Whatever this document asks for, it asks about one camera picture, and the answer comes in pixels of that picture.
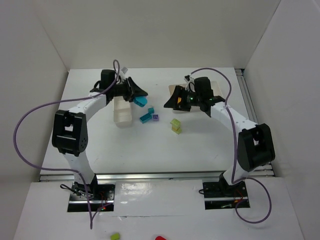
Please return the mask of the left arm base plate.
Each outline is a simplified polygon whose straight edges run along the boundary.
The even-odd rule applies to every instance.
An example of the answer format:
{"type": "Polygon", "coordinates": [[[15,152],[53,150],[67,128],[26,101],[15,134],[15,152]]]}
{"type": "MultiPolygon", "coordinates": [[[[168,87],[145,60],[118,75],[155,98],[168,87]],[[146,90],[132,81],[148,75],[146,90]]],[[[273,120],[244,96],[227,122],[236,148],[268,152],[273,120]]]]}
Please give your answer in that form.
{"type": "Polygon", "coordinates": [[[88,212],[87,198],[93,212],[96,212],[99,208],[101,208],[100,211],[102,212],[114,211],[115,183],[98,184],[94,192],[90,191],[88,186],[88,195],[85,192],[85,188],[76,182],[72,186],[60,184],[60,188],[70,193],[67,207],[67,212],[69,213],[88,212]]]}

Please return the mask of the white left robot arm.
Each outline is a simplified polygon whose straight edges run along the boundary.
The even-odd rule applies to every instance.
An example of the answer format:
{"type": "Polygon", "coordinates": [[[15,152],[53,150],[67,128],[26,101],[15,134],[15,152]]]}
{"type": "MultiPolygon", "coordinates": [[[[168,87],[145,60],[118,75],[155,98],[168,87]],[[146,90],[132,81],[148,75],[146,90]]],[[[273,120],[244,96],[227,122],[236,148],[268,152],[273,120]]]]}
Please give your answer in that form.
{"type": "Polygon", "coordinates": [[[100,80],[94,84],[89,96],[68,110],[58,110],[54,115],[52,145],[67,160],[69,167],[75,170],[74,182],[77,189],[94,192],[98,180],[90,167],[86,154],[88,146],[88,121],[116,97],[140,107],[140,98],[146,99],[148,93],[140,88],[133,79],[121,70],[103,69],[100,80]]]}

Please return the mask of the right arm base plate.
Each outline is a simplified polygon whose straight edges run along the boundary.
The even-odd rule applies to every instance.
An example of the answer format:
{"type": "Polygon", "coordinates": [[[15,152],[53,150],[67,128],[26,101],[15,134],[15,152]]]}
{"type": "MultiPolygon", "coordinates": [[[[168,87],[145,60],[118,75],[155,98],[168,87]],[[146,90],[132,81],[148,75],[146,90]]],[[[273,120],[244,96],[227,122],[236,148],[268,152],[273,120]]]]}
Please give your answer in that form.
{"type": "Polygon", "coordinates": [[[202,183],[202,189],[198,190],[204,197],[205,210],[224,210],[238,208],[250,208],[247,187],[244,181],[235,185],[228,185],[219,176],[218,181],[202,183]]]}

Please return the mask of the teal lego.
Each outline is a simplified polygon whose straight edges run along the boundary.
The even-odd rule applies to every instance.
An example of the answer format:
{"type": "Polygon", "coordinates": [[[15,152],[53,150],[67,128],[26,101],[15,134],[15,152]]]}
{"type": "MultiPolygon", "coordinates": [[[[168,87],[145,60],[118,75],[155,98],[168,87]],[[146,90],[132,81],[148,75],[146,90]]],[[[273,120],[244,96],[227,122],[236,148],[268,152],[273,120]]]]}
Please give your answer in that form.
{"type": "Polygon", "coordinates": [[[137,106],[143,108],[143,107],[148,103],[148,100],[147,100],[147,97],[146,97],[146,96],[138,96],[138,97],[135,97],[135,98],[133,99],[133,102],[134,102],[137,106]]]}

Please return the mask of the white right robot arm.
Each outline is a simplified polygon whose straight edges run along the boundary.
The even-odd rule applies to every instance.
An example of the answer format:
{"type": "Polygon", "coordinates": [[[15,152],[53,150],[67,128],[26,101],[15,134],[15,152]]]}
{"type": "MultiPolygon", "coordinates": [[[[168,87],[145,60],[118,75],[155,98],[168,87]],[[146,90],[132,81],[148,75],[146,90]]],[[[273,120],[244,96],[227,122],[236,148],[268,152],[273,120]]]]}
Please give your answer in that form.
{"type": "Polygon", "coordinates": [[[275,159],[271,129],[267,124],[247,119],[229,106],[226,99],[215,95],[208,77],[198,77],[192,83],[192,90],[175,86],[164,107],[184,112],[198,107],[232,132],[234,160],[232,166],[221,175],[219,181],[222,184],[236,185],[250,172],[275,159]]]}

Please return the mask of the small purple lego brick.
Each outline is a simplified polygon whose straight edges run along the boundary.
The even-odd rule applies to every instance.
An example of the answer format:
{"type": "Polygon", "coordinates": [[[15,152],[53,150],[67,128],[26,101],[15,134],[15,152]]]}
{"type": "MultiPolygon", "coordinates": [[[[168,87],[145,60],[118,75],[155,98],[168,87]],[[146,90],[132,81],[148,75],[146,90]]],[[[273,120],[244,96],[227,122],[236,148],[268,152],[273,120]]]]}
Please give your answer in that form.
{"type": "Polygon", "coordinates": [[[158,114],[153,114],[152,115],[152,120],[153,121],[159,121],[159,115],[158,114]]]}

